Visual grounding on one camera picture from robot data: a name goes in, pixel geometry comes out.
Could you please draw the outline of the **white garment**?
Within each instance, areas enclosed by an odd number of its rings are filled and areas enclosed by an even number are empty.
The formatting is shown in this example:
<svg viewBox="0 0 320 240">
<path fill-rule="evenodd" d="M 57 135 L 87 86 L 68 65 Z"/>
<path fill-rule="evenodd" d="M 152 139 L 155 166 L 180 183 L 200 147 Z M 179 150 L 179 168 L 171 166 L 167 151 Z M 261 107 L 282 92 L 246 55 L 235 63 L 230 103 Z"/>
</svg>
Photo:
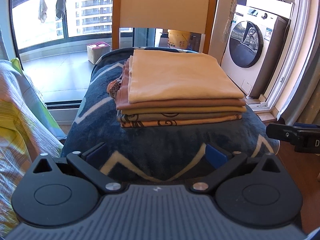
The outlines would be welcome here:
<svg viewBox="0 0 320 240">
<path fill-rule="evenodd" d="M 216 58 L 207 54 L 135 50 L 129 64 L 130 103 L 243 97 Z"/>
</svg>

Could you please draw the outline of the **grey-green curtain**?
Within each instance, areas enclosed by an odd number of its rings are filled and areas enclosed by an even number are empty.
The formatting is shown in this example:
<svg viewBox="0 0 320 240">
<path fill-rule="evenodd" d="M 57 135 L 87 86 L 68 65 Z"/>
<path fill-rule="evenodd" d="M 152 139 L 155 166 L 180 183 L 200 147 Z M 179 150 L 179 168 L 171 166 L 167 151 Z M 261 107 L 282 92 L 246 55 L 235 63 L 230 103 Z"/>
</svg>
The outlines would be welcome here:
<svg viewBox="0 0 320 240">
<path fill-rule="evenodd" d="M 287 85 L 276 109 L 280 124 L 319 124 L 319 31 L 303 71 L 293 84 Z"/>
</svg>

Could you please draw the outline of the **mustard folded garment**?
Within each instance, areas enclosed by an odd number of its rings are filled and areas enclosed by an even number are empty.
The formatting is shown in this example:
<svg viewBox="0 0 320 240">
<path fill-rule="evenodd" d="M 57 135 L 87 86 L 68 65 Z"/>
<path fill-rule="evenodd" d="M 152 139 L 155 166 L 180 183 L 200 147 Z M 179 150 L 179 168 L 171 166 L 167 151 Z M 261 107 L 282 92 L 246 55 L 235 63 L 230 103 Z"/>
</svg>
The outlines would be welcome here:
<svg viewBox="0 0 320 240">
<path fill-rule="evenodd" d="M 147 113 L 217 113 L 246 111 L 245 106 L 212 106 L 212 107 L 157 107 L 121 110 L 121 114 L 147 114 Z"/>
</svg>

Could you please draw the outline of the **patterned folded garment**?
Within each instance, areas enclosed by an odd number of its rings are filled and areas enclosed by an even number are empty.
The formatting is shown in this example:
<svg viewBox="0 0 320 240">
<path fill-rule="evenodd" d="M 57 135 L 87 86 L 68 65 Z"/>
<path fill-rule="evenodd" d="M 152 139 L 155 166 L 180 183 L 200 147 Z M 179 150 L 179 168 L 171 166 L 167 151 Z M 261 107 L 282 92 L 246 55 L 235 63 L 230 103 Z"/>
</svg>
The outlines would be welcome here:
<svg viewBox="0 0 320 240">
<path fill-rule="evenodd" d="M 212 124 L 217 122 L 232 121 L 242 118 L 240 112 L 217 112 L 217 113 L 147 113 L 126 115 L 121 110 L 138 109 L 129 103 L 127 90 L 129 77 L 121 75 L 111 81 L 107 86 L 107 92 L 116 103 L 117 121 L 121 127 L 155 127 L 155 126 L 183 126 L 195 124 Z M 245 106 L 244 100 L 240 99 L 217 99 L 199 100 L 196 105 L 191 100 L 165 100 L 142 102 L 140 108 L 157 107 L 212 107 L 212 106 Z"/>
</svg>

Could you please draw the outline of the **navy patterned blanket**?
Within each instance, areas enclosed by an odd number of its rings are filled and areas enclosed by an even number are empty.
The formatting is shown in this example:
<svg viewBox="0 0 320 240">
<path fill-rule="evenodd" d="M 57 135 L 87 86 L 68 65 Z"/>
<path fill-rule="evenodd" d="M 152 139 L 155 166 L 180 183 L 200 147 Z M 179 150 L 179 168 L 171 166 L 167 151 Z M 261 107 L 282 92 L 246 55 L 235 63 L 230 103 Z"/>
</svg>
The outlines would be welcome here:
<svg viewBox="0 0 320 240">
<path fill-rule="evenodd" d="M 278 152 L 280 142 L 266 135 L 265 125 L 251 109 L 239 120 L 215 124 L 122 128 L 107 85 L 121 75 L 123 64 L 133 52 L 133 48 L 117 49 L 95 64 L 62 157 L 102 144 L 101 149 L 88 155 L 91 166 L 118 181 L 161 182 L 212 172 L 205 157 L 209 144 L 249 157 Z"/>
</svg>

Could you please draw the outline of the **brown folded garment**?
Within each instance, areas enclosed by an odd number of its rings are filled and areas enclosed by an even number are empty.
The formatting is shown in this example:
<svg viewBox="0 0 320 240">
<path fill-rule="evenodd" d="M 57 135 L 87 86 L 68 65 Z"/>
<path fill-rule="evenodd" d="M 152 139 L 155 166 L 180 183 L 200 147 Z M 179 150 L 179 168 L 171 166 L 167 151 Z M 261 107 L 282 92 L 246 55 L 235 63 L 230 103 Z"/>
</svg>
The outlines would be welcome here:
<svg viewBox="0 0 320 240">
<path fill-rule="evenodd" d="M 244 106 L 244 95 L 211 56 L 144 51 L 131 56 L 117 93 L 119 110 Z"/>
</svg>

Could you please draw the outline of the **plaid bed sheet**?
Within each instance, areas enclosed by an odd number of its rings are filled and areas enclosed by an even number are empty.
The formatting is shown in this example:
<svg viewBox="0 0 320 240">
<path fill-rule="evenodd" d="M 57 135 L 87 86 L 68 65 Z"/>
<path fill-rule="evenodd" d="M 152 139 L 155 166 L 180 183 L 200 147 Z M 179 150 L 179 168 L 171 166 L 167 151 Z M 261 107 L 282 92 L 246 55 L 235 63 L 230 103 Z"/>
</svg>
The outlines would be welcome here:
<svg viewBox="0 0 320 240">
<path fill-rule="evenodd" d="M 23 97 L 26 78 L 12 62 L 1 60 L 1 235 L 18 220 L 11 197 L 41 153 L 58 157 L 63 145 L 33 114 Z"/>
</svg>

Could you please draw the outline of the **white washing machine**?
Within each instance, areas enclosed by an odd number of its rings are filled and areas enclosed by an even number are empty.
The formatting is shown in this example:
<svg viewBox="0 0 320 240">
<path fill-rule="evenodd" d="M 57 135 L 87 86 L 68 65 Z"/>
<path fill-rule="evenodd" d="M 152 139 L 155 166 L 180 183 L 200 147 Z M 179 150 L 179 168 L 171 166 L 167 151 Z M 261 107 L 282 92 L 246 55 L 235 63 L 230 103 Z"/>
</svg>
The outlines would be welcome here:
<svg viewBox="0 0 320 240">
<path fill-rule="evenodd" d="M 249 98 L 267 87 L 285 43 L 288 20 L 237 5 L 221 67 Z"/>
</svg>

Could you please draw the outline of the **yellow bucket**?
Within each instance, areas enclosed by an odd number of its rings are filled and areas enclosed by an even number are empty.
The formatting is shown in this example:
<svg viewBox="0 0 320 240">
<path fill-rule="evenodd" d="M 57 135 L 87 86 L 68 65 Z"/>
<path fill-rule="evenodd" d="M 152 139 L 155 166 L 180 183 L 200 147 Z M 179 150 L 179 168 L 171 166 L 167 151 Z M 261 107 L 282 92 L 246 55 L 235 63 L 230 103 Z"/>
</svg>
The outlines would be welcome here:
<svg viewBox="0 0 320 240">
<path fill-rule="evenodd" d="M 191 32 L 168 29 L 168 47 L 187 49 Z"/>
</svg>

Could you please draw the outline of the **hanging white cloth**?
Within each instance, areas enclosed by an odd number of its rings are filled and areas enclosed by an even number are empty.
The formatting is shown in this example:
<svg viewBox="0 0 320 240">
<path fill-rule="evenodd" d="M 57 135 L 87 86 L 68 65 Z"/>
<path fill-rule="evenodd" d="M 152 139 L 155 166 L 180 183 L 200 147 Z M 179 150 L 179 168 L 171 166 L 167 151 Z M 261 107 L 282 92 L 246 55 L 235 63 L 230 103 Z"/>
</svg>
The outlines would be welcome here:
<svg viewBox="0 0 320 240">
<path fill-rule="evenodd" d="M 46 18 L 47 18 L 47 5 L 45 0 L 40 0 L 38 19 L 41 21 L 41 23 L 44 23 L 46 21 Z"/>
</svg>

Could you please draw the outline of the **hanging dark cloth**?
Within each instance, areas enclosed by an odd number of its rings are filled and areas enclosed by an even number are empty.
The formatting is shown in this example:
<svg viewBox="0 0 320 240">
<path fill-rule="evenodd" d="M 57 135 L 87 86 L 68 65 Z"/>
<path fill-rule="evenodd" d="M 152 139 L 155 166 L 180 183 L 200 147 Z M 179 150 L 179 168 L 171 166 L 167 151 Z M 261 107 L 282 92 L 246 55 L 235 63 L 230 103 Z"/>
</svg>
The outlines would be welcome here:
<svg viewBox="0 0 320 240">
<path fill-rule="evenodd" d="M 58 19 L 63 19 L 66 14 L 66 2 L 65 0 L 56 1 L 56 17 Z"/>
</svg>

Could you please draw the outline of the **wooden chair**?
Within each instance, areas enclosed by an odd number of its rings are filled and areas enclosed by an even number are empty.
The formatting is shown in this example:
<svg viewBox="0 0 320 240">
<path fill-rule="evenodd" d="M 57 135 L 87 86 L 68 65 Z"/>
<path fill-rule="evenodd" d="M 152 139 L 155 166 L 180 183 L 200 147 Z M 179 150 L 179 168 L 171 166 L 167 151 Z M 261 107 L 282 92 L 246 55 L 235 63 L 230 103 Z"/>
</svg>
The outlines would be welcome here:
<svg viewBox="0 0 320 240">
<path fill-rule="evenodd" d="M 120 29 L 163 28 L 204 35 L 200 51 L 208 53 L 217 0 L 113 0 L 112 48 L 120 46 Z"/>
</svg>

